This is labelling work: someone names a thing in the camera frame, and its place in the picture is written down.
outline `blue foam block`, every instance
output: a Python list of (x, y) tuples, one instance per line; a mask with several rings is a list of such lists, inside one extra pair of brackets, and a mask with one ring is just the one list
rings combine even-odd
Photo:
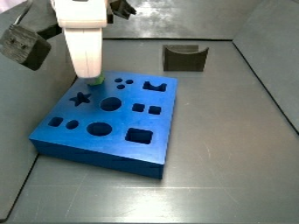
[(38, 151), (162, 179), (177, 86), (123, 72), (98, 86), (78, 80), (30, 136)]

